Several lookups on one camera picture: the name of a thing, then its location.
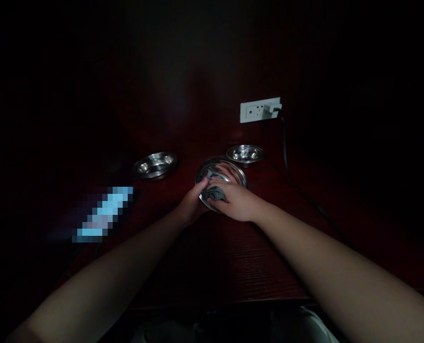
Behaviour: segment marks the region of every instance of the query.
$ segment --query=wall outlet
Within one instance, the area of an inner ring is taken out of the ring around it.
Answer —
[[[240,104],[240,122],[251,122],[276,118],[277,112],[268,113],[264,111],[264,104],[276,102],[280,103],[280,98],[272,98],[259,101],[243,102]]]

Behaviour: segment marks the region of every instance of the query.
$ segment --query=human hand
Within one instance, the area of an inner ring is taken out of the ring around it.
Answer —
[[[266,203],[248,189],[236,183],[213,177],[210,180],[210,186],[219,187],[226,197],[226,202],[222,200],[214,201],[210,198],[207,199],[207,202],[228,217],[240,222],[254,222],[261,213],[261,208]]]
[[[207,186],[207,183],[208,179],[204,178],[188,193],[186,193],[183,200],[175,208],[174,212],[178,215],[180,220],[185,223],[185,226],[191,225],[200,217],[201,214],[209,211],[208,207],[206,207],[199,199],[199,195]]]

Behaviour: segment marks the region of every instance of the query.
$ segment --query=forearm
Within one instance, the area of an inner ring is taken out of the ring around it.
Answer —
[[[255,223],[354,342],[424,342],[424,297],[330,236],[265,202]]]
[[[97,259],[23,324],[42,342],[96,342],[116,322],[184,227],[171,212]]]

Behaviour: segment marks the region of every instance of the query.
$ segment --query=stainless steel bowl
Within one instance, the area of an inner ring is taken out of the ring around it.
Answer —
[[[171,175],[177,165],[172,152],[158,152],[140,159],[133,167],[136,177],[146,181],[160,181]]]
[[[241,168],[248,168],[264,158],[264,150],[256,145],[236,145],[228,149],[226,157]]]
[[[247,178],[242,169],[240,169],[234,162],[228,161],[221,157],[211,158],[201,164],[196,173],[196,184],[201,182],[201,180],[207,175],[207,170],[209,169],[212,172],[212,176],[221,176],[225,181],[237,183],[245,188],[248,188]],[[206,199],[202,199],[202,194],[199,195],[199,198],[205,206],[211,210],[214,210],[215,212],[221,213],[221,211],[210,205]]]

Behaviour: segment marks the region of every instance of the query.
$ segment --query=patterned cloth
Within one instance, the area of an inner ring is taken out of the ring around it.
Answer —
[[[223,200],[226,201],[225,195],[223,193],[223,191],[221,190],[221,188],[217,187],[217,186],[213,186],[208,188],[208,185],[210,184],[210,179],[212,178],[212,171],[210,169],[207,170],[207,175],[205,176],[206,178],[208,178],[208,184],[207,187],[204,188],[204,190],[202,191],[202,199],[203,200],[207,200],[207,198],[210,198],[212,200]],[[217,175],[215,176],[218,179],[223,179],[221,176]]]

